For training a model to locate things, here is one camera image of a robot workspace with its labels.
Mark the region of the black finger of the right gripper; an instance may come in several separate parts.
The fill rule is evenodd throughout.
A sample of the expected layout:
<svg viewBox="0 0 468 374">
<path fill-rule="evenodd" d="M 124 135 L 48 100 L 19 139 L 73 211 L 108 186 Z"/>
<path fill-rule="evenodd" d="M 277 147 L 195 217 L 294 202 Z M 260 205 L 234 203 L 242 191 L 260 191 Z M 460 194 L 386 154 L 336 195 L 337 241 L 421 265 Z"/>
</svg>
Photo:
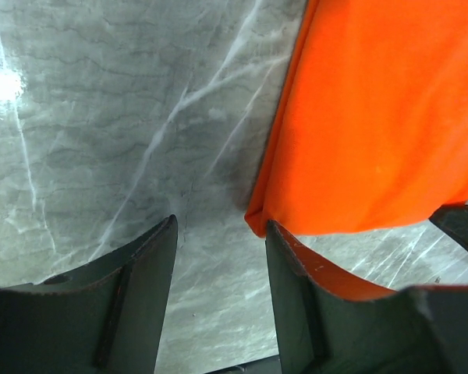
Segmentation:
<svg viewBox="0 0 468 374">
<path fill-rule="evenodd" d="M 468 252 L 468 205 L 442 206 L 429 221 Z"/>
</svg>

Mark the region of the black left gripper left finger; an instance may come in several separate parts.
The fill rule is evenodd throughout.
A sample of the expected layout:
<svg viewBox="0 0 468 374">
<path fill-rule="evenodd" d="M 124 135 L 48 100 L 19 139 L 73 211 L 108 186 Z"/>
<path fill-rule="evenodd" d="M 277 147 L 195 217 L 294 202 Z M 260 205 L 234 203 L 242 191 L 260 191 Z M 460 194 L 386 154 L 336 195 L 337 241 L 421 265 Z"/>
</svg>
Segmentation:
<svg viewBox="0 0 468 374">
<path fill-rule="evenodd" d="M 86 265 L 0 288 L 0 373 L 152 373 L 177 241 L 170 216 Z"/>
</svg>

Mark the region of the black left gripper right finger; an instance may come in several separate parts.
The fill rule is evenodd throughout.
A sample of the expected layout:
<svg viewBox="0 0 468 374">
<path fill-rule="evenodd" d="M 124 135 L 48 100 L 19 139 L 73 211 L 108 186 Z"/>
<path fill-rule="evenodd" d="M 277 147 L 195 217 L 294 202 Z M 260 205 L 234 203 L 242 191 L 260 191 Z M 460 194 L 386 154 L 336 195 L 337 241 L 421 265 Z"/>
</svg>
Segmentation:
<svg viewBox="0 0 468 374">
<path fill-rule="evenodd" d="M 284 373 L 468 373 L 468 285 L 393 291 L 267 226 Z"/>
</svg>

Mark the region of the orange t-shirt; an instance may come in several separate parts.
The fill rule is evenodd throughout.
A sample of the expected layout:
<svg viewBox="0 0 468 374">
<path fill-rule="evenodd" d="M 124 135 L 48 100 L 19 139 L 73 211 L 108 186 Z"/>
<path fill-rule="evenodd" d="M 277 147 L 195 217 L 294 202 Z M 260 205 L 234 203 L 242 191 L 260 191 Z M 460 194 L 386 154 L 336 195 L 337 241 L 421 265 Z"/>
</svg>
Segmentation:
<svg viewBox="0 0 468 374">
<path fill-rule="evenodd" d="M 310 1 L 245 219 L 295 235 L 468 201 L 468 1 Z"/>
</svg>

